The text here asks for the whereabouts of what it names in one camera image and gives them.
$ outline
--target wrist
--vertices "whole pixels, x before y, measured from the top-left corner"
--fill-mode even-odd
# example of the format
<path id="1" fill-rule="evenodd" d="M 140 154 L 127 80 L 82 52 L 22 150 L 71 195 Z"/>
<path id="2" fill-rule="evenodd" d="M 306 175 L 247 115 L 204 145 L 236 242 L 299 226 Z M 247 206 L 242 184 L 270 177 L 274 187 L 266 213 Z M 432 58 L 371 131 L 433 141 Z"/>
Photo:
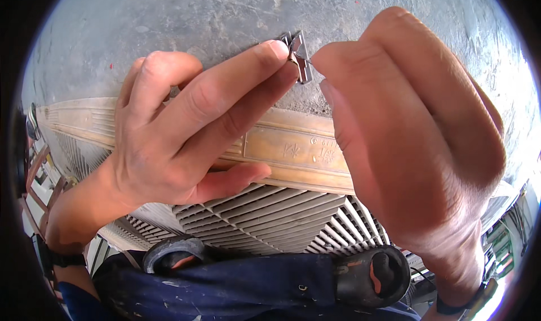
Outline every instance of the wrist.
<path id="1" fill-rule="evenodd" d="M 426 268 L 436 275 L 438 295 L 445 304 L 463 306 L 479 289 L 484 271 L 480 237 L 479 222 L 444 256 L 422 257 Z"/>
<path id="2" fill-rule="evenodd" d="M 115 186 L 110 158 L 63 193 L 51 209 L 45 241 L 59 254 L 82 253 L 98 230 L 137 209 Z"/>

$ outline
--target white vent slats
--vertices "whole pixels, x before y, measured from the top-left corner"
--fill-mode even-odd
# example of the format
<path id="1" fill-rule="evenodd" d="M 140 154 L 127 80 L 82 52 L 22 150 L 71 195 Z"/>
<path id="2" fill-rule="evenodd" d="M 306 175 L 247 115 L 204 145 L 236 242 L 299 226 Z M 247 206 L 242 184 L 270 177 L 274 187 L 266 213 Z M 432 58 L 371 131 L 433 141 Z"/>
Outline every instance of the white vent slats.
<path id="1" fill-rule="evenodd" d="M 42 133 L 57 168 L 78 181 L 111 154 L 46 127 Z M 385 229 L 355 196 L 257 183 L 235 196 L 198 205 L 146 203 L 126 218 L 136 231 L 114 223 L 100 230 L 118 248 L 145 250 L 183 233 L 207 245 L 260 255 L 312 252 L 343 257 L 391 244 Z"/>
<path id="2" fill-rule="evenodd" d="M 349 256 L 391 242 L 355 196 L 252 184 L 237 196 L 172 208 L 207 245 L 253 254 Z"/>

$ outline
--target gray concrete surface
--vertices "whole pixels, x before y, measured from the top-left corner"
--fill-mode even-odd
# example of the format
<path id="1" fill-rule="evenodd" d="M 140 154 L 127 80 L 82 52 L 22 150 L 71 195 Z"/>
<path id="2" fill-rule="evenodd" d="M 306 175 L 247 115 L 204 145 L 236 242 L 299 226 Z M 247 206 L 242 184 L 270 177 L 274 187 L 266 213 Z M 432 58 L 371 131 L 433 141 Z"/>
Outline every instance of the gray concrete surface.
<path id="1" fill-rule="evenodd" d="M 494 102 L 506 130 L 504 179 L 520 188 L 541 146 L 539 106 L 519 37 L 495 0 L 61 0 L 31 53 L 23 103 L 116 96 L 132 61 L 154 50 L 186 51 L 209 68 L 302 29 L 313 54 L 355 40 L 393 5 L 440 36 Z M 329 116 L 321 79 L 315 72 L 276 106 Z"/>

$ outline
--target small metal part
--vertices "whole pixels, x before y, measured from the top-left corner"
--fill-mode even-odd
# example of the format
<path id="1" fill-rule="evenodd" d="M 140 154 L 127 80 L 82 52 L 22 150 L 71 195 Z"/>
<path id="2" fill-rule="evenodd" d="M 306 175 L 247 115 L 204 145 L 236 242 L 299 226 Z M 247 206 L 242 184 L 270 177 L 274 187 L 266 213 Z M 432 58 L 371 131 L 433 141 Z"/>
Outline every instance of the small metal part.
<path id="1" fill-rule="evenodd" d="M 297 82 L 304 85 L 312 81 L 312 70 L 307 64 L 307 62 L 310 64 L 312 64 L 312 62 L 306 58 L 308 52 L 306 51 L 302 30 L 297 32 L 294 36 L 291 35 L 291 32 L 286 32 L 280 36 L 280 40 L 289 47 L 289 60 L 299 67 L 299 79 Z"/>

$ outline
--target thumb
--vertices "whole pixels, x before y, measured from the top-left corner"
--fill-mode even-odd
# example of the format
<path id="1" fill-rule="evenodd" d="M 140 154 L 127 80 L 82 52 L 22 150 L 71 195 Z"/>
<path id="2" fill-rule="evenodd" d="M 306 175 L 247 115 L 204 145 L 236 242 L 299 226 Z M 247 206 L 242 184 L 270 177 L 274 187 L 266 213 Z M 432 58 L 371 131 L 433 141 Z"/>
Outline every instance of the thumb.
<path id="1" fill-rule="evenodd" d="M 355 194 L 368 207 L 377 207 L 378 187 L 372 175 L 367 146 L 355 117 L 355 109 L 327 79 L 323 79 L 319 86 L 332 110 L 334 137 L 346 159 Z"/>
<path id="2" fill-rule="evenodd" d="M 250 183 L 270 176 L 270 169 L 266 163 L 241 162 L 227 171 L 207 173 L 195 186 L 186 203 L 204 203 L 234 196 Z"/>

